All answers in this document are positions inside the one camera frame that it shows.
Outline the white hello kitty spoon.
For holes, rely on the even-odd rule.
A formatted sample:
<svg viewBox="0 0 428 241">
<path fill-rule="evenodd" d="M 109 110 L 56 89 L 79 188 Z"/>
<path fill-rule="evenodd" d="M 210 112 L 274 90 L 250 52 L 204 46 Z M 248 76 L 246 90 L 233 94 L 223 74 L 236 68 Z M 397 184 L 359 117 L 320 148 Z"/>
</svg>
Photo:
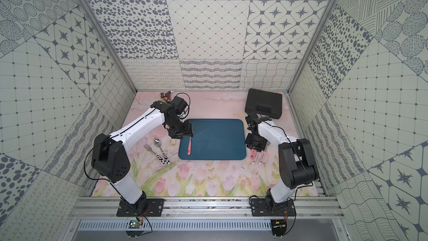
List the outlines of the white hello kitty spoon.
<svg viewBox="0 0 428 241">
<path fill-rule="evenodd" d="M 260 154 L 261 154 L 261 152 L 258 152 L 258 151 L 255 151 L 255 150 L 254 150 L 253 164 L 256 164 L 256 162 L 257 162 L 257 161 L 258 161 L 258 159 L 259 159 Z"/>
</svg>

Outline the pink strawberry handle fork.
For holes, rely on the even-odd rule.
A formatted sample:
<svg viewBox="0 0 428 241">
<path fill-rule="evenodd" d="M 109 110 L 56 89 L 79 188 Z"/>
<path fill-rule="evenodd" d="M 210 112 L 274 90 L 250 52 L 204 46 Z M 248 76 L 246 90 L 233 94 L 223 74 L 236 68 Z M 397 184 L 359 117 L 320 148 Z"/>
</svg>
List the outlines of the pink strawberry handle fork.
<svg viewBox="0 0 428 241">
<path fill-rule="evenodd" d="M 191 150 L 192 150 L 192 137 L 189 138 L 187 155 L 191 155 Z"/>
</svg>

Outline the cow pattern handle fork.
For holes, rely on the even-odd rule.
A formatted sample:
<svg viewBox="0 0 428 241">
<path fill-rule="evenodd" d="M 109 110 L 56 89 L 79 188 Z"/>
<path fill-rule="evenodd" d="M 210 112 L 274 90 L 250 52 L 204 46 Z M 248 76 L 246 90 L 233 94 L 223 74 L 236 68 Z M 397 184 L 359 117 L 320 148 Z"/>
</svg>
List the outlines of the cow pattern handle fork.
<svg viewBox="0 0 428 241">
<path fill-rule="evenodd" d="M 160 157 L 160 155 L 158 155 L 157 153 L 155 153 L 154 151 L 153 151 L 153 149 L 149 146 L 149 145 L 147 145 L 147 144 L 144 144 L 144 148 L 148 151 L 148 152 L 150 152 L 150 153 L 152 153 L 153 155 L 155 155 L 156 156 L 156 158 L 162 163 L 162 164 L 166 164 L 167 163 L 167 161 L 165 160 L 165 159 L 163 159 L 162 157 Z"/>
</svg>

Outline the pink strawberry handle spoon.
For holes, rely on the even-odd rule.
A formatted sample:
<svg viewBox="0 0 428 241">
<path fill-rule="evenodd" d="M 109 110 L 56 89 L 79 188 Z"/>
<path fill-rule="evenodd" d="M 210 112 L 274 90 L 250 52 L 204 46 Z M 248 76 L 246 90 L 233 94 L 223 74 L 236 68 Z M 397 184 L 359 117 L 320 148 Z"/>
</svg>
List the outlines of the pink strawberry handle spoon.
<svg viewBox="0 0 428 241">
<path fill-rule="evenodd" d="M 255 160 L 255 156 L 256 156 L 256 151 L 255 150 L 251 150 L 250 160 L 254 161 Z"/>
</svg>

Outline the cow pattern handle spoon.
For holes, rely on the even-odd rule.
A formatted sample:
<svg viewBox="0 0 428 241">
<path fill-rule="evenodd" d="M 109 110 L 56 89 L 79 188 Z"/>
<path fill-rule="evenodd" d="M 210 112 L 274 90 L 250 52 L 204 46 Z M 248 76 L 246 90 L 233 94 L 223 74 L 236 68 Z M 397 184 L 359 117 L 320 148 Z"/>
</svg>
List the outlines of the cow pattern handle spoon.
<svg viewBox="0 0 428 241">
<path fill-rule="evenodd" d="M 162 156 L 164 158 L 164 161 L 167 165 L 169 165 L 171 162 L 169 160 L 169 158 L 167 157 L 166 153 L 164 152 L 164 150 L 162 149 L 162 141 L 158 138 L 154 139 L 154 145 L 160 149 Z"/>
</svg>

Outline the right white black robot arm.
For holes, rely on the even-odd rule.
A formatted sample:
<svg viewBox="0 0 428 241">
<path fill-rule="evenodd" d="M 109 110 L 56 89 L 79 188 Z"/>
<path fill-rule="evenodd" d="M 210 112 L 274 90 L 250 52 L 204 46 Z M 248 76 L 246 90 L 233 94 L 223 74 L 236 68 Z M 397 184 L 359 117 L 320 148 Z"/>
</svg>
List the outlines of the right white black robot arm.
<svg viewBox="0 0 428 241">
<path fill-rule="evenodd" d="M 284 209 L 299 188 L 312 186 L 319 179 L 311 143 L 285 133 L 269 117 L 249 113 L 245 120 L 250 131 L 245 145 L 251 149 L 252 161 L 256 161 L 257 154 L 265 154 L 268 145 L 278 149 L 280 180 L 267 191 L 265 202 L 271 213 Z"/>
</svg>

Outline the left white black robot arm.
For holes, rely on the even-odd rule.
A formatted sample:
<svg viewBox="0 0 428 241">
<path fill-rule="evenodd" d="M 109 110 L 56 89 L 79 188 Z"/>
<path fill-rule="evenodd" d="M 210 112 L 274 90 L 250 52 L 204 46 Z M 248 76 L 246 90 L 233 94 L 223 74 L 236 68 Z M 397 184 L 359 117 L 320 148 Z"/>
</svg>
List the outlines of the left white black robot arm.
<svg viewBox="0 0 428 241">
<path fill-rule="evenodd" d="M 174 97 L 170 103 L 158 100 L 130 124 L 108 135 L 99 134 L 94 140 L 90 165 L 105 177 L 119 193 L 121 201 L 141 214 L 146 208 L 146 193 L 132 177 L 129 150 L 144 136 L 163 126 L 172 139 L 193 136 L 192 124 L 185 115 L 189 103 Z"/>
</svg>

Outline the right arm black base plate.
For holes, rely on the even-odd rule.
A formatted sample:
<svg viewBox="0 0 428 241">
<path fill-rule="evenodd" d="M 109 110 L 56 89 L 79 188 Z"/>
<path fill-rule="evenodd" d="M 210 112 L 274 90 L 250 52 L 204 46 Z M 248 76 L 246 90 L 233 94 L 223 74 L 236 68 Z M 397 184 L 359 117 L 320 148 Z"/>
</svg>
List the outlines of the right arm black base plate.
<svg viewBox="0 0 428 241">
<path fill-rule="evenodd" d="M 251 197 L 249 199 L 252 216 L 296 216 L 292 199 L 276 203 L 271 198 Z"/>
</svg>

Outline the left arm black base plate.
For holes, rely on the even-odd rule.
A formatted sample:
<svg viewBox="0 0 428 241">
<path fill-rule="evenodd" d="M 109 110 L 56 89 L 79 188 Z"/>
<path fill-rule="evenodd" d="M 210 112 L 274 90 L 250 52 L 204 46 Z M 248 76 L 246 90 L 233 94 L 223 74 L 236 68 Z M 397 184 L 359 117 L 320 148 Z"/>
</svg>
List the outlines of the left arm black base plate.
<svg viewBox="0 0 428 241">
<path fill-rule="evenodd" d="M 138 200 L 135 204 L 129 204 L 126 200 L 121 199 L 117 210 L 117 217 L 161 217 L 164 199 L 143 199 Z"/>
</svg>

